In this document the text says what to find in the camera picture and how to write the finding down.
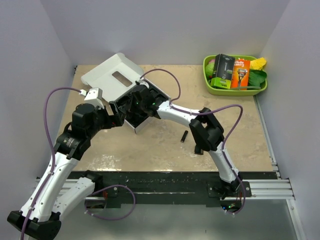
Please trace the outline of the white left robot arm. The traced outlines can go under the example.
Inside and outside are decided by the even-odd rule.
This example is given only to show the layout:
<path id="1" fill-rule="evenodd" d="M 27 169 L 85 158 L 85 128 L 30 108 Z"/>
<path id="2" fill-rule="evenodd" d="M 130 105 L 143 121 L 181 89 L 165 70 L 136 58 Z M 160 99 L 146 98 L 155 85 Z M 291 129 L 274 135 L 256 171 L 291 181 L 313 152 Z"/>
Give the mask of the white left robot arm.
<path id="1" fill-rule="evenodd" d="M 7 221 L 25 235 L 36 240 L 53 240 L 62 220 L 88 195 L 99 196 L 104 190 L 102 177 L 95 173 L 81 177 L 60 195 L 68 176 L 91 146 L 91 139 L 101 130 L 120 127 L 125 114 L 114 102 L 113 114 L 105 107 L 89 103 L 78 105 L 63 133 L 57 138 L 53 156 L 35 191 L 20 210 L 11 211 Z"/>

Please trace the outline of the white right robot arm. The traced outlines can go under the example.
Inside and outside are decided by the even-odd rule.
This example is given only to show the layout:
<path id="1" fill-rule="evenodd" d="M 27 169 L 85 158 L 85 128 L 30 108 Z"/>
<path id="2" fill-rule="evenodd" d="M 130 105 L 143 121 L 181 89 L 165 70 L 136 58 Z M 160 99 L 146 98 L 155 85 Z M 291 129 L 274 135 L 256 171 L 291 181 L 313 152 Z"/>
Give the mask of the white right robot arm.
<path id="1" fill-rule="evenodd" d="M 172 104 L 171 98 L 160 89 L 139 84 L 128 93 L 128 100 L 120 108 L 130 117 L 144 116 L 170 120 L 190 129 L 197 147 L 208 152 L 216 165 L 222 191 L 230 197 L 246 190 L 226 149 L 224 129 L 208 108 L 187 109 Z"/>

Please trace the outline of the white clipper kit box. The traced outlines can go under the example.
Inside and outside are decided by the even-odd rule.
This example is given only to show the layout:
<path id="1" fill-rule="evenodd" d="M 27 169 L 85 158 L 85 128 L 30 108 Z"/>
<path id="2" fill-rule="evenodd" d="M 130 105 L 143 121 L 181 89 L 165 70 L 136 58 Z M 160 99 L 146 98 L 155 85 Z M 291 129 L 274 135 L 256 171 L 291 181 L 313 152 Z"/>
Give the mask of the white clipper kit box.
<path id="1" fill-rule="evenodd" d="M 149 82 L 150 90 L 155 98 L 153 108 L 157 107 L 171 98 L 158 86 L 144 78 L 144 70 L 123 53 L 116 53 L 81 77 L 83 84 L 91 88 L 100 88 L 102 98 L 110 103 L 115 103 L 124 113 L 124 122 L 130 126 L 135 133 L 142 130 L 150 121 L 150 116 L 127 117 L 126 108 L 130 102 L 130 92 L 136 86 L 136 81 L 145 79 Z"/>

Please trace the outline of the black cylindrical battery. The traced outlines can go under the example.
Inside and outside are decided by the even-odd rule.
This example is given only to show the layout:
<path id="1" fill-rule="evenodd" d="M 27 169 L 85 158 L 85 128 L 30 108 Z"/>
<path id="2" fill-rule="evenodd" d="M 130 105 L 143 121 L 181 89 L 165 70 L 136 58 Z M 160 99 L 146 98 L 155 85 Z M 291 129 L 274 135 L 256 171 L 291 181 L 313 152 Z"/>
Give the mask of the black cylindrical battery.
<path id="1" fill-rule="evenodd" d="M 186 140 L 186 138 L 187 138 L 187 135 L 188 135 L 188 130 L 185 130 L 184 131 L 184 133 L 183 133 L 183 135 L 182 135 L 182 137 L 181 137 L 181 140 L 180 140 L 180 142 L 181 143 L 184 143 L 185 142 L 185 140 Z"/>

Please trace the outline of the black comb attachment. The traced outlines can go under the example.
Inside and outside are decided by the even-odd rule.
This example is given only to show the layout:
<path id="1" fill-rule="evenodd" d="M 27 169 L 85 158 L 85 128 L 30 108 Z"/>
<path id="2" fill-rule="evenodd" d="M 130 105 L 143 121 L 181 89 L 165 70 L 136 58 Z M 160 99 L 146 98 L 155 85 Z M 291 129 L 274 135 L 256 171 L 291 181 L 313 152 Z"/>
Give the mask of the black comb attachment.
<path id="1" fill-rule="evenodd" d="M 203 155 L 204 151 L 199 146 L 196 145 L 195 148 L 194 148 L 194 153 L 196 155 Z"/>

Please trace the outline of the black razor box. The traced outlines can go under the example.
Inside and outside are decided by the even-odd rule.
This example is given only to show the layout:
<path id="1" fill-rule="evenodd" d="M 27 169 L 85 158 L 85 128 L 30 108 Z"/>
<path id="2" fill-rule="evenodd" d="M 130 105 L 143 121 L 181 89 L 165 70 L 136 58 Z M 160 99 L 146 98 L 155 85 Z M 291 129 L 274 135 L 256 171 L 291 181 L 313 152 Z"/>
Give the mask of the black razor box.
<path id="1" fill-rule="evenodd" d="M 218 89 L 230 89 L 235 57 L 225 54 L 215 56 L 210 86 Z"/>

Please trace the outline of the green plastic basket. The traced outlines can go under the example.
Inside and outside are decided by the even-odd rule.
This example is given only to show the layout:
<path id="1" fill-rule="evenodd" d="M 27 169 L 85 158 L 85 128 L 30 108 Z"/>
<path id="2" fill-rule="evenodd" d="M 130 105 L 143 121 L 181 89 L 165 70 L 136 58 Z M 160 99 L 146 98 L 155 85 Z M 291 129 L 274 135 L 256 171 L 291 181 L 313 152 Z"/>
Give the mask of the green plastic basket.
<path id="1" fill-rule="evenodd" d="M 250 62 L 254 59 L 257 59 L 253 56 L 246 56 L 246 55 L 228 55 L 228 56 L 235 57 L 235 60 L 245 59 L 245 60 L 249 60 Z M 221 89 L 221 88 L 211 87 L 210 80 L 213 75 L 215 57 L 216 57 L 216 55 L 206 56 L 204 58 L 203 64 L 202 64 L 205 86 L 210 94 L 216 95 L 216 96 L 228 96 L 228 97 L 247 97 L 247 96 L 254 96 L 254 95 L 264 91 L 267 88 L 267 86 L 268 86 L 267 79 L 260 86 L 248 85 L 245 90 L 240 90 L 240 89 L 235 89 L 235 88 Z"/>

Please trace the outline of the orange razor package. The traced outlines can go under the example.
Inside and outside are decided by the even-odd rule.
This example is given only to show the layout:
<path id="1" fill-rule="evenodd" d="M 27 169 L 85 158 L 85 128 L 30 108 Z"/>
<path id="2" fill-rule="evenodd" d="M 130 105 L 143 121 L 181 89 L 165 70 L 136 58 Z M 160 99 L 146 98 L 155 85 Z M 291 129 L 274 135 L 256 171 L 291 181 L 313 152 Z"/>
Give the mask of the orange razor package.
<path id="1" fill-rule="evenodd" d="M 239 58 L 234 62 L 231 78 L 231 89 L 246 90 L 249 81 L 250 61 Z"/>

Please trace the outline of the green leaf item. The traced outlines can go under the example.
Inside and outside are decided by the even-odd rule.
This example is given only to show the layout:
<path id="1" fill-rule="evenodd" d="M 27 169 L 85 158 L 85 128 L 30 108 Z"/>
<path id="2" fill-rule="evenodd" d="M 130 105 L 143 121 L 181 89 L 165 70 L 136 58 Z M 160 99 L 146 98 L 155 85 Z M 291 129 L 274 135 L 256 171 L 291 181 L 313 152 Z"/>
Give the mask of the green leaf item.
<path id="1" fill-rule="evenodd" d="M 267 73 L 263 70 L 250 69 L 248 76 L 248 85 L 260 87 L 267 79 Z"/>

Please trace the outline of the yellow cloth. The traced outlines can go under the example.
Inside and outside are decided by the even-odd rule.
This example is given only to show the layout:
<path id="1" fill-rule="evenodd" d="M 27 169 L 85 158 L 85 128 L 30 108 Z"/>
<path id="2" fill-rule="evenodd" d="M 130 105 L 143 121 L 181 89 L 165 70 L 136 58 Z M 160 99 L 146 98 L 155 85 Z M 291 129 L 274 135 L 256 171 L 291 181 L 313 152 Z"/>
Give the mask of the yellow cloth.
<path id="1" fill-rule="evenodd" d="M 250 61 L 250 69 L 261 71 L 266 64 L 266 59 L 264 57 L 260 57 Z"/>

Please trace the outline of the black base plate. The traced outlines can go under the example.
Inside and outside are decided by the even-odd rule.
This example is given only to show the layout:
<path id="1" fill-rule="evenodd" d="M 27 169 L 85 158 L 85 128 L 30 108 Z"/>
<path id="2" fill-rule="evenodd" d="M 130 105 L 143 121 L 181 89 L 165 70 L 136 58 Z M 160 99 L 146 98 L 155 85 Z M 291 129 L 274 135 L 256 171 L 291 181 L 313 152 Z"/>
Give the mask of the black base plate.
<path id="1" fill-rule="evenodd" d="M 219 175 L 212 171 L 146 172 L 146 171 L 73 171 L 69 180 L 93 177 L 95 190 L 108 186 L 127 186 L 108 189 L 97 194 L 106 208 L 120 208 L 125 204 L 139 205 L 204 205 L 219 208 L 222 200 L 235 198 L 236 192 L 222 189 Z"/>

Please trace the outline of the aluminium rail frame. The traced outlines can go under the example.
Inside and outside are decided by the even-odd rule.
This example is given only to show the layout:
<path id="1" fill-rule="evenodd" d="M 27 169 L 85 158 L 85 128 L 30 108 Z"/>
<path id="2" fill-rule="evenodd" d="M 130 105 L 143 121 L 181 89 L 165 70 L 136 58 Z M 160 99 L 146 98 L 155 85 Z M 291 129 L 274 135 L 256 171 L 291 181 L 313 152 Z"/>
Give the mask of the aluminium rail frame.
<path id="1" fill-rule="evenodd" d="M 246 179 L 251 197 L 255 200 L 294 200 L 294 192 L 288 179 Z"/>

